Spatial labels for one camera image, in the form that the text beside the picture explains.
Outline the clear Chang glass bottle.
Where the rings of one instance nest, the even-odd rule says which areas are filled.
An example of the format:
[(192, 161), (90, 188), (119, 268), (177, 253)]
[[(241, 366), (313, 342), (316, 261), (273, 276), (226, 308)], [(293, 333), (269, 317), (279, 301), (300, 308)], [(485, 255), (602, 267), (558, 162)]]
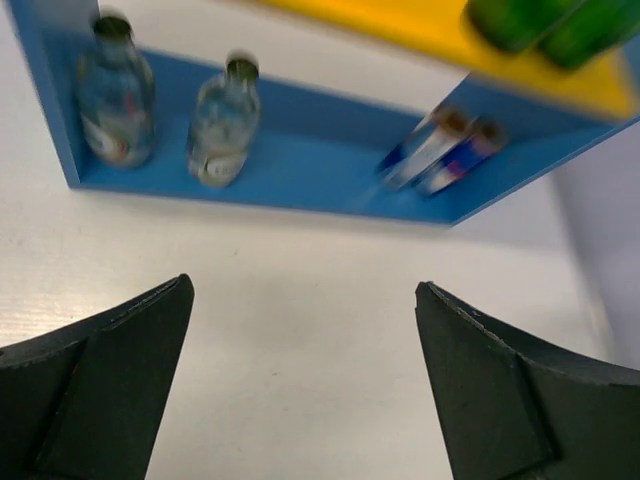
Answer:
[(232, 51), (221, 74), (200, 87), (189, 125), (186, 160), (200, 183), (224, 188), (242, 170), (261, 121), (257, 60)]
[(94, 45), (76, 66), (75, 96), (84, 137), (104, 163), (137, 168), (155, 146), (153, 74), (124, 16), (99, 14), (92, 32)]

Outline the green glass bottle red label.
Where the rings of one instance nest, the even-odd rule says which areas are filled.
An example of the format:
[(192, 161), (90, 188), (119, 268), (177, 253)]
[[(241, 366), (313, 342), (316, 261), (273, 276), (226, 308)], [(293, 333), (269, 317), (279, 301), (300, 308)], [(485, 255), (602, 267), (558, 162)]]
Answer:
[(573, 14), (576, 0), (470, 0), (469, 21), (491, 45), (507, 53), (520, 53)]

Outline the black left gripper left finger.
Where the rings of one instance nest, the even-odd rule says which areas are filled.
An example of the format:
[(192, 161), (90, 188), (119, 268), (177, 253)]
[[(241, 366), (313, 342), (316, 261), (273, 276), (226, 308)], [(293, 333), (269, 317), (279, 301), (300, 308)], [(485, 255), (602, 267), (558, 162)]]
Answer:
[(194, 296), (181, 274), (2, 347), (2, 478), (144, 478)]

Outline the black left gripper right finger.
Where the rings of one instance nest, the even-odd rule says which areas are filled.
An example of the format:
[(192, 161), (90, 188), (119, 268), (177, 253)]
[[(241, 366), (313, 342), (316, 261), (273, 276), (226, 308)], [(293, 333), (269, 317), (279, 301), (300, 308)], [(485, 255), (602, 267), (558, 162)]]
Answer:
[(432, 282), (416, 301), (454, 478), (638, 478), (638, 371), (554, 345)]

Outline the green Perrier glass bottle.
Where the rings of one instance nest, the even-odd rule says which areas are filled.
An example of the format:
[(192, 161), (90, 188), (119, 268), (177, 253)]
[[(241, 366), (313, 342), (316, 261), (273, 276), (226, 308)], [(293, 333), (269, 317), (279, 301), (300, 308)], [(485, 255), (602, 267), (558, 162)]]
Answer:
[(638, 33), (638, 1), (585, 1), (540, 41), (538, 50), (557, 67), (576, 70)]

